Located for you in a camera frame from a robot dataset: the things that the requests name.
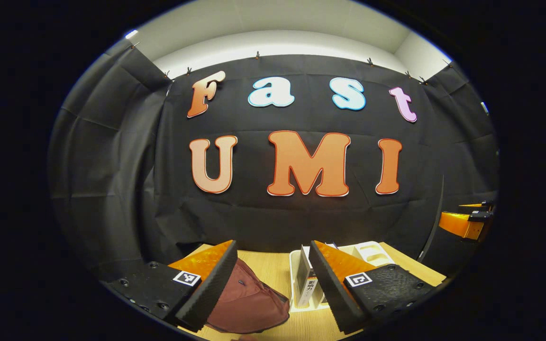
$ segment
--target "ceiling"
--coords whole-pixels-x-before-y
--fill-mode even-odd
[[[219,36],[301,30],[360,41],[394,54],[410,29],[351,0],[195,0],[137,28],[130,41],[154,61]]]

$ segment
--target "maroon cloth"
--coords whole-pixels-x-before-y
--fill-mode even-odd
[[[219,332],[251,334],[286,322],[289,311],[290,300],[261,282],[244,261],[237,259],[206,326]]]

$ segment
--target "white wall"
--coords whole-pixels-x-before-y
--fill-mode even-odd
[[[401,73],[408,70],[397,56],[372,45],[325,33],[294,30],[255,31],[216,37],[172,52],[155,60],[154,64],[164,73],[170,71],[169,78],[175,78],[184,75],[187,67],[195,71],[226,61],[255,57],[256,51],[261,56],[316,54],[364,63],[372,58],[375,65]]]
[[[395,52],[397,59],[407,67],[410,75],[428,80],[452,60],[420,35],[410,32]]]

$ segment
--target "blue letter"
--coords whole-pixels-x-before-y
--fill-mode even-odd
[[[247,97],[248,103],[254,107],[266,107],[273,104],[276,107],[286,107],[294,102],[294,96],[290,95],[290,81],[282,77],[268,77],[256,81],[254,90]]]
[[[330,81],[330,89],[338,94],[332,96],[332,102],[341,109],[362,110],[366,106],[364,87],[356,80],[336,77]]]

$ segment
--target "orange letter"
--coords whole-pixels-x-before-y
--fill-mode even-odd
[[[203,114],[208,110],[205,97],[208,96],[208,100],[211,101],[214,97],[214,93],[216,93],[216,82],[222,82],[223,79],[225,79],[225,72],[218,71],[214,75],[208,76],[193,84],[193,103],[187,114],[188,118]]]
[[[391,138],[383,138],[379,141],[379,147],[383,151],[383,170],[381,182],[376,185],[376,192],[378,194],[394,194],[399,190],[397,164],[399,163],[401,143]]]
[[[235,136],[221,136],[214,144],[220,149],[220,175],[218,179],[210,179],[206,172],[206,149],[210,147],[210,141],[204,138],[193,140],[189,143],[191,149],[191,170],[193,181],[204,192],[222,193],[231,185],[233,178],[233,146],[237,144]]]
[[[345,155],[351,138],[345,134],[329,133],[321,139],[313,156],[297,132],[281,130],[269,135],[275,145],[275,175],[267,187],[271,196],[291,196],[290,171],[302,194],[309,194],[321,172],[321,183],[315,192],[322,197],[344,197],[349,193],[345,184]]]

